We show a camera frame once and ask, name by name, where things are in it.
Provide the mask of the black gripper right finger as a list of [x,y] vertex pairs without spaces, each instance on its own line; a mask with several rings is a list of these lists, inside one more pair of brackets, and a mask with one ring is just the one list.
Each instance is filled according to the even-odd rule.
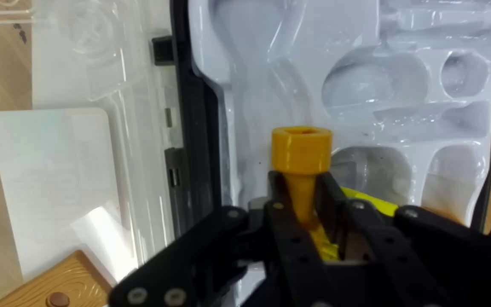
[[327,273],[340,307],[402,307],[397,228],[369,201],[346,196],[330,174],[317,177],[315,213],[337,247]]

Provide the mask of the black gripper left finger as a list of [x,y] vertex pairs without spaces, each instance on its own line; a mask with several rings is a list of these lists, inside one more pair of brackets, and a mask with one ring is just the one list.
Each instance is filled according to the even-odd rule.
[[291,208],[284,177],[267,174],[271,203],[264,208],[272,242],[271,262],[286,307],[335,307],[327,269]]

